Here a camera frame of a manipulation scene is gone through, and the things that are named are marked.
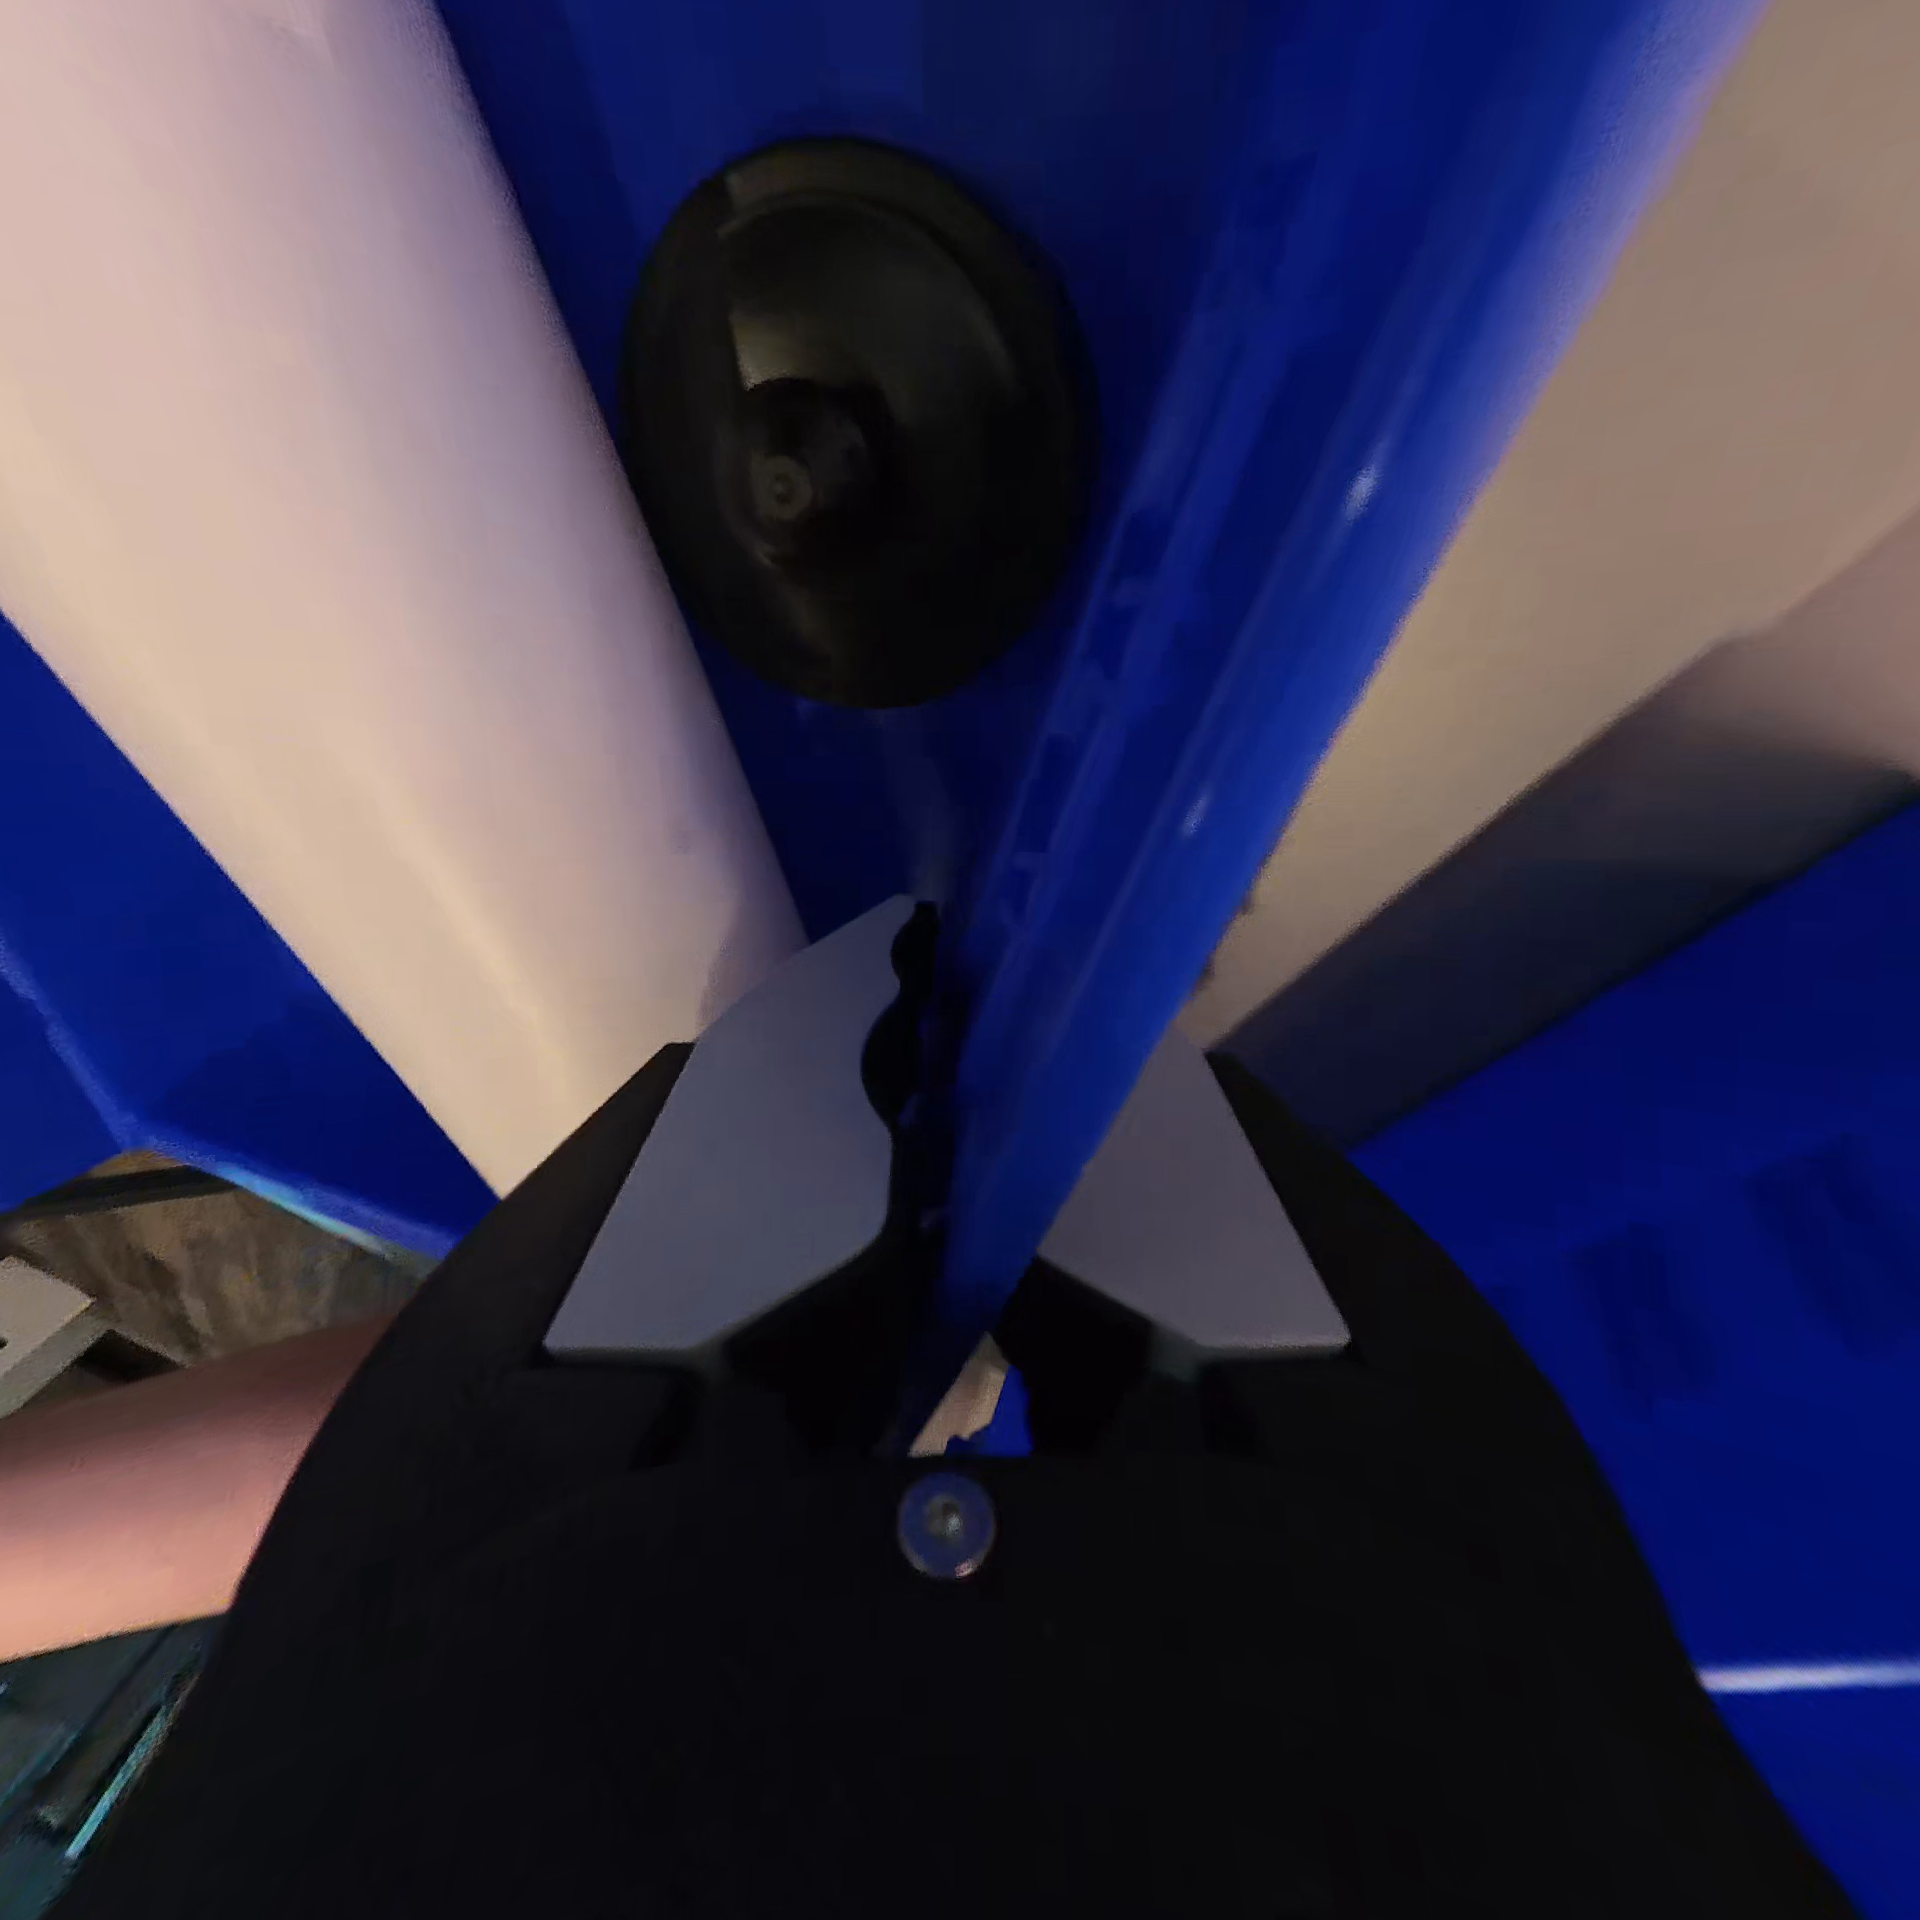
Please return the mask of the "blue plastic bin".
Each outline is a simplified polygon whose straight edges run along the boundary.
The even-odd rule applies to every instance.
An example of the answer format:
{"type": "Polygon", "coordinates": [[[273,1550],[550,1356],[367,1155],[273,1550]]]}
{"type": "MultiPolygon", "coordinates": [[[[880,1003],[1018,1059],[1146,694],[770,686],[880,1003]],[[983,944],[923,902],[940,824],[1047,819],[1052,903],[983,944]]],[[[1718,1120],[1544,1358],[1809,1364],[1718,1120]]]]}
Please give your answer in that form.
{"type": "Polygon", "coordinates": [[[1548,1372],[1859,1912],[1916,1916],[1916,808],[1356,1161],[1548,1372]]]}
{"type": "MultiPolygon", "coordinates": [[[[633,503],[638,275],[744,154],[865,137],[936,163],[1027,234],[1083,330],[1089,523],[1044,616],[951,699],[764,684],[658,563],[801,937],[890,895],[943,910],[919,1142],[944,1270],[898,1402],[919,1414],[1041,1251],[1761,6],[430,8],[633,503]]],[[[434,1254],[494,1193],[4,614],[15,1073],[4,1193],[151,1145],[434,1254]]]]}

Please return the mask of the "white plastic bottle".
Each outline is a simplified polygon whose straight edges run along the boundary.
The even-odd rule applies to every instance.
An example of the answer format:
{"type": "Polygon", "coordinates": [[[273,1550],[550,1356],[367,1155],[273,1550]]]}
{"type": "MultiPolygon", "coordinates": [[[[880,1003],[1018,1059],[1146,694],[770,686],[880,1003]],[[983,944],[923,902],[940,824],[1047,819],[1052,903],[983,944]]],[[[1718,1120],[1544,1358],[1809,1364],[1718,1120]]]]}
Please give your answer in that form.
{"type": "Polygon", "coordinates": [[[497,1193],[801,947],[430,6],[3,8],[4,614],[497,1193]]]}

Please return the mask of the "black bottle lid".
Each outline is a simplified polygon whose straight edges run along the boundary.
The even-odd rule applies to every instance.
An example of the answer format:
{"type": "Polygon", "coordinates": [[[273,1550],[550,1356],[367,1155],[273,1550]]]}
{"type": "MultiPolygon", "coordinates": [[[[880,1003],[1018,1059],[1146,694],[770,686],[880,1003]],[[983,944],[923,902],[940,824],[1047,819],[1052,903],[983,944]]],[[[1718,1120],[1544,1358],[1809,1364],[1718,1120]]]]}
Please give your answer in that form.
{"type": "Polygon", "coordinates": [[[936,163],[790,137],[702,182],[633,291],[622,457],[690,625],[764,684],[943,704],[1044,616],[1097,391],[1058,275],[936,163]]]}

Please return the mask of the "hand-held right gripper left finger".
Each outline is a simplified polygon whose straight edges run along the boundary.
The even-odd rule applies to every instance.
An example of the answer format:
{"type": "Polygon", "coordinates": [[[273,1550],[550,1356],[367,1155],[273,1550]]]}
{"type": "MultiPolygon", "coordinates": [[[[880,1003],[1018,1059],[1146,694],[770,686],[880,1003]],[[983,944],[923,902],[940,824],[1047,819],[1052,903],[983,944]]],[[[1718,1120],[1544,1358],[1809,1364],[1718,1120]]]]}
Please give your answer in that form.
{"type": "Polygon", "coordinates": [[[891,1435],[928,1294],[923,1027],[940,912],[888,902],[690,1050],[545,1335],[777,1400],[819,1450],[891,1435]]]}

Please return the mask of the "person's left forearm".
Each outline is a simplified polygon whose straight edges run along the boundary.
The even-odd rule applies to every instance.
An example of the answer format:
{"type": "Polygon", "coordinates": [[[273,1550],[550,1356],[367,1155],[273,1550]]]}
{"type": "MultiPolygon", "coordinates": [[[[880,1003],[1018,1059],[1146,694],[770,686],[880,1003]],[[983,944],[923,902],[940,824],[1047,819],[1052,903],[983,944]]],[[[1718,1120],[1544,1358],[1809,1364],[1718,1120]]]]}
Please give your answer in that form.
{"type": "Polygon", "coordinates": [[[3,1662],[222,1617],[380,1314],[3,1422],[3,1662]]]}

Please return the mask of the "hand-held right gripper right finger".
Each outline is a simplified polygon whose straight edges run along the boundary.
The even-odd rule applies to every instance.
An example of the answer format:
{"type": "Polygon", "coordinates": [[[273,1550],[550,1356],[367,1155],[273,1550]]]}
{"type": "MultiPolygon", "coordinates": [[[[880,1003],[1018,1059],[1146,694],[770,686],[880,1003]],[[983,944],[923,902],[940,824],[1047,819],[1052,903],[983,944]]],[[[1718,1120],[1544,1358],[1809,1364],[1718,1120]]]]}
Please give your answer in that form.
{"type": "Polygon", "coordinates": [[[1035,1456],[1091,1451],[1160,1386],[1330,1360],[1352,1329],[1207,1054],[1148,1059],[995,1329],[1035,1456]]]}

